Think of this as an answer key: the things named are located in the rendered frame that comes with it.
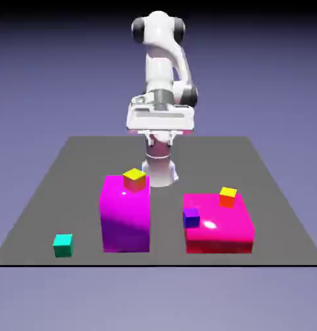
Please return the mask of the large pink box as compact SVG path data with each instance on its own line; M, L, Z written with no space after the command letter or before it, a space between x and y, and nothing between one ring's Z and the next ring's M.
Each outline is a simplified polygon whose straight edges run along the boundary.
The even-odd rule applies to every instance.
M251 253L256 229L241 194L233 208L219 205L218 193L185 193L184 208L197 208L198 228L184 229L187 253Z

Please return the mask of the large magenta box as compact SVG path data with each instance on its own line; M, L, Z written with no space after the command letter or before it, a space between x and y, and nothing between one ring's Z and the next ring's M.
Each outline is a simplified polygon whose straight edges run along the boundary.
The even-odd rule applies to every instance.
M149 177L144 188L132 192L122 175L107 175L99 199L105 253L148 253L151 236Z

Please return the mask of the small yellow cube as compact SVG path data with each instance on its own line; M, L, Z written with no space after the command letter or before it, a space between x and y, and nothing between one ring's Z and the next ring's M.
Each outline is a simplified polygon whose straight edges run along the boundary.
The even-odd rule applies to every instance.
M124 187L133 193L143 190L146 186L146 174L137 168L126 171L122 177Z

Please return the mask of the small orange cube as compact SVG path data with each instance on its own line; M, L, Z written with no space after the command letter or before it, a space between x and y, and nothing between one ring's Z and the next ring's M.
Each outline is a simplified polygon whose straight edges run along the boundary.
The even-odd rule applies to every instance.
M225 208L233 208L237 189L223 186L219 193L219 205Z

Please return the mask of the small teal cube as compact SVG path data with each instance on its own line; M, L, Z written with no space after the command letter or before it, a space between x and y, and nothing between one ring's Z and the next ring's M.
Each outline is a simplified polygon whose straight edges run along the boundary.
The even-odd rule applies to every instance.
M56 258L72 257L73 234L56 234L52 246Z

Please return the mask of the small blue cube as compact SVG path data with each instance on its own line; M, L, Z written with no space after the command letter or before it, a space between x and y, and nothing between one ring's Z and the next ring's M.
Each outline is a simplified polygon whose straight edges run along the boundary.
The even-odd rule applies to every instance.
M183 209L183 225L184 229L198 228L200 224L200 213L197 208Z

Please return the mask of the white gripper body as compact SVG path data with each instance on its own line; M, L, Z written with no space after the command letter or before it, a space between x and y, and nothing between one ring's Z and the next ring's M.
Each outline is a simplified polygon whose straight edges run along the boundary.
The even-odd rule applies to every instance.
M154 110L152 103L130 104L126 127L132 131L192 131L193 107L167 104L167 110Z

